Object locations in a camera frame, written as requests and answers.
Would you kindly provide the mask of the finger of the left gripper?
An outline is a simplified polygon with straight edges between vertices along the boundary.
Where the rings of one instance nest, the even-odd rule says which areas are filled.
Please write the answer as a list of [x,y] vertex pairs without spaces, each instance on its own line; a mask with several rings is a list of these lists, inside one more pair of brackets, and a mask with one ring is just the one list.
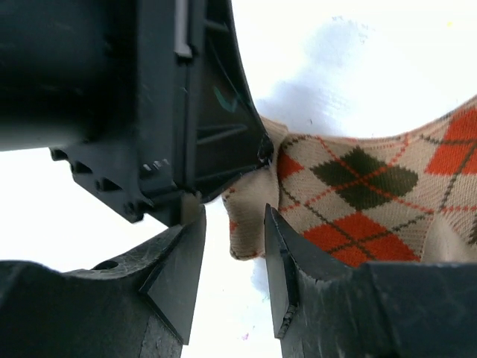
[[242,66],[230,1],[191,1],[189,112],[196,121],[196,189],[213,201],[249,172],[268,166],[274,147]]

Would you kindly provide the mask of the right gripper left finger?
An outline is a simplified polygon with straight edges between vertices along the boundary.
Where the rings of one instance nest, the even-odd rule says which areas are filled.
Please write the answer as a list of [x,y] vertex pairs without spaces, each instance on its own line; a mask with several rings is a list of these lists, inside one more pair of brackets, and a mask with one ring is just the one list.
[[64,357],[180,357],[189,343],[206,211],[90,270],[66,273],[75,321]]

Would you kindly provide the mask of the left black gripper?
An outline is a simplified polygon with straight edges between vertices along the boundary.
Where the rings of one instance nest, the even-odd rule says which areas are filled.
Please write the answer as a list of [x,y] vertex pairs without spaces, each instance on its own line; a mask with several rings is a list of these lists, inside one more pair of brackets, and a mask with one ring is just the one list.
[[129,222],[200,214],[187,1],[3,1],[1,149],[48,148]]

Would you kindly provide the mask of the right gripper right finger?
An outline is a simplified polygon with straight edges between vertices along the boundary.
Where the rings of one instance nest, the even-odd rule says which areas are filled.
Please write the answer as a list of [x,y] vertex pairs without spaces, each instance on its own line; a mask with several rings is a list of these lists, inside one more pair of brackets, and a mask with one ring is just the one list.
[[338,299],[323,292],[352,269],[298,234],[271,205],[265,208],[265,260],[274,336],[283,357],[349,357]]

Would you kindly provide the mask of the tan argyle sock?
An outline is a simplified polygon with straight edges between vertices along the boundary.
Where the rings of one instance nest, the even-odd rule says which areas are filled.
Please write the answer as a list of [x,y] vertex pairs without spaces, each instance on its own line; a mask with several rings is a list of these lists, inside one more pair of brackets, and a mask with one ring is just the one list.
[[274,161],[222,196],[230,253],[265,253],[265,208],[350,266],[476,260],[476,100],[398,136],[294,134],[265,120]]

